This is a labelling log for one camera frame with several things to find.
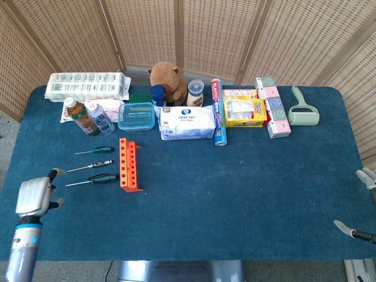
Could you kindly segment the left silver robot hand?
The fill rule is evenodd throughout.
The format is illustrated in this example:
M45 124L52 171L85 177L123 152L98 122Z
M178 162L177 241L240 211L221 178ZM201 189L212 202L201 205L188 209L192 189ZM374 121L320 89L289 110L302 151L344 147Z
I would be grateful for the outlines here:
M58 209L65 199L52 202L56 187L52 184L58 174L65 174L61 168L54 168L47 176L38 177L21 183L16 203L15 213L19 217L42 217L50 209Z

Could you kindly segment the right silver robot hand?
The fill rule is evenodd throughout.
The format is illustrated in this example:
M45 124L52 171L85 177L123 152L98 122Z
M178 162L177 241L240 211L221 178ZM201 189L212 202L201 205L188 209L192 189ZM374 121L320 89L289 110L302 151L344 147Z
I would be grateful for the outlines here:
M370 169L363 167L361 170L356 171L356 175L366 185L366 188L370 193L372 202L375 205L375 173ZM375 244L375 234L352 229L339 220L334 220L334 224L341 232L352 238Z

